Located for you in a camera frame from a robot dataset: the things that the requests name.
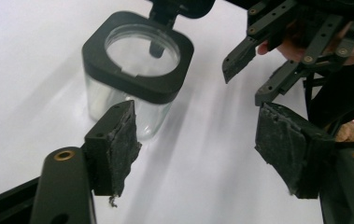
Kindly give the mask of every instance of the circular lid opening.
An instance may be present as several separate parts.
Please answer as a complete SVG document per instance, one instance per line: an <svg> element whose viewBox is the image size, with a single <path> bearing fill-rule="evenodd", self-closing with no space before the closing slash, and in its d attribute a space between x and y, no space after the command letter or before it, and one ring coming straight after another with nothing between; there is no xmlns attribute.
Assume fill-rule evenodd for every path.
<svg viewBox="0 0 354 224"><path fill-rule="evenodd" d="M143 24L113 30L106 39L106 53L130 76L158 77L173 71L180 59L177 44L163 31Z"/></svg>

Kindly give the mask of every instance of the black plastic part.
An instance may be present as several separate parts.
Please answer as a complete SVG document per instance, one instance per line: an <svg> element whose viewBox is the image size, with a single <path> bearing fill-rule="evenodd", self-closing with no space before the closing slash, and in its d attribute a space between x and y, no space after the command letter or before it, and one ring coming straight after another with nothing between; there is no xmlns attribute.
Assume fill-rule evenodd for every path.
<svg viewBox="0 0 354 224"><path fill-rule="evenodd" d="M281 93L285 94L291 87L290 82L295 84L301 78L296 71L299 64L293 61L286 61L279 67L255 93L255 105L271 103Z"/></svg>
<svg viewBox="0 0 354 224"><path fill-rule="evenodd" d="M138 156L134 101L112 106L87 133L83 146L95 195L121 196L124 179Z"/></svg>
<svg viewBox="0 0 354 224"><path fill-rule="evenodd" d="M320 192L326 224L354 224L354 145L335 155Z"/></svg>
<svg viewBox="0 0 354 224"><path fill-rule="evenodd" d="M0 194L0 224L28 224L38 178Z"/></svg>
<svg viewBox="0 0 354 224"><path fill-rule="evenodd" d="M45 159L30 224L49 223L95 223L90 181L81 148L61 148Z"/></svg>
<svg viewBox="0 0 354 224"><path fill-rule="evenodd" d="M280 38L276 37L280 37L279 31L284 30L291 21L295 20L297 7L295 0L286 0L259 20L255 19L254 23L248 25L247 37L223 61L222 70L226 83L252 61L256 56L255 48L263 41L275 36L271 48L281 44ZM255 14L252 14L252 11L256 10L255 6L249 9L248 21L252 21L249 17L257 18Z"/></svg>
<svg viewBox="0 0 354 224"><path fill-rule="evenodd" d="M327 76L310 103L308 119L320 128L338 120L343 124L354 119L354 65L343 66Z"/></svg>
<svg viewBox="0 0 354 224"><path fill-rule="evenodd" d="M109 59L105 47L109 34L117 28L132 24L152 27L153 31L159 32L152 35L166 35L175 42L180 61L173 71L158 77L144 77L139 74L132 77L123 73L121 67ZM132 12L121 11L111 15L87 40L82 54L86 73L97 81L148 102L166 104L177 97L182 87L191 62L193 44L185 35L158 22L150 21Z"/></svg>
<svg viewBox="0 0 354 224"><path fill-rule="evenodd" d="M241 7L243 9L249 9L250 7L253 7L255 4L258 3L257 0L244 0L244 1L241 1L241 0L226 0L226 1L228 1L230 3L233 3L236 6Z"/></svg>
<svg viewBox="0 0 354 224"><path fill-rule="evenodd" d="M352 23L337 49L325 54L329 42L348 21ZM306 48L300 70L334 72L343 66L354 48L354 0L263 0L248 10L246 39L223 61L226 83L255 57L255 47L263 41L268 41L268 50L280 45L286 27L293 22L301 24L296 33Z"/></svg>
<svg viewBox="0 0 354 224"><path fill-rule="evenodd" d="M182 15L197 19L206 15L214 5L215 0L149 0L153 2L153 9L162 14Z"/></svg>
<svg viewBox="0 0 354 224"><path fill-rule="evenodd" d="M261 107L256 150L297 198L318 197L323 163L333 149L331 136L285 106Z"/></svg>

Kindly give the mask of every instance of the white surface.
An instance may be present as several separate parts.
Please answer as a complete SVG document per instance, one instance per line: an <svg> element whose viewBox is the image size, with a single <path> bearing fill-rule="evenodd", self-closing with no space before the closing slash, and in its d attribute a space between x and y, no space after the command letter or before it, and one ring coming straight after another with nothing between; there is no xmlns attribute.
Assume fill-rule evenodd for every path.
<svg viewBox="0 0 354 224"><path fill-rule="evenodd" d="M0 0L0 193L40 175L44 158L80 147L89 119L80 50L119 10L148 15L144 0ZM98 223L322 223L319 201L288 194L254 149L254 94L284 59L257 57L230 84L223 58L245 36L246 12L218 0L175 29L195 53L158 135L144 142L110 208L95 197ZM304 115L301 84L277 101Z"/></svg>

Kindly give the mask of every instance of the black mechanical linkage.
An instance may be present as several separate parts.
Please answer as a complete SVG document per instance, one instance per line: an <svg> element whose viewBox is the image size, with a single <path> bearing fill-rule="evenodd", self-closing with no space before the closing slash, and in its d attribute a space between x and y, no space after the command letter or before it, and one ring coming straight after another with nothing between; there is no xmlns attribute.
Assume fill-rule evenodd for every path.
<svg viewBox="0 0 354 224"><path fill-rule="evenodd" d="M248 10L247 37L223 61L226 83L256 56L255 48L262 42L268 41L268 50L280 45L286 28L294 22L305 30L301 36L301 44L306 47L304 56L296 65L284 63L275 71L258 90L256 105L285 94L301 77L332 73L343 66L354 48L354 1L263 0ZM349 22L340 44L333 51L327 49ZM277 75L285 71L288 74Z"/></svg>
<svg viewBox="0 0 354 224"><path fill-rule="evenodd" d="M94 224L92 190L121 196L140 147L134 101L112 106L83 147L50 153L39 178L0 194L0 224Z"/></svg>

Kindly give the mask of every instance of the clear plastic container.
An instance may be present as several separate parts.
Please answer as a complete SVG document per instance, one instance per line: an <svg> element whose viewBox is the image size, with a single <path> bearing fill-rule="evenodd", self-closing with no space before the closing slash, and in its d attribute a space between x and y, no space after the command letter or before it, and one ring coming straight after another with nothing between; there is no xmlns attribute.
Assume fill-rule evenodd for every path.
<svg viewBox="0 0 354 224"><path fill-rule="evenodd" d="M158 77L173 71L179 63L179 51L174 41L161 30L142 24L123 25L106 39L109 59L127 76ZM100 119L118 103L135 100L138 140L153 137L160 129L171 103L157 105L99 82L86 74L89 111Z"/></svg>

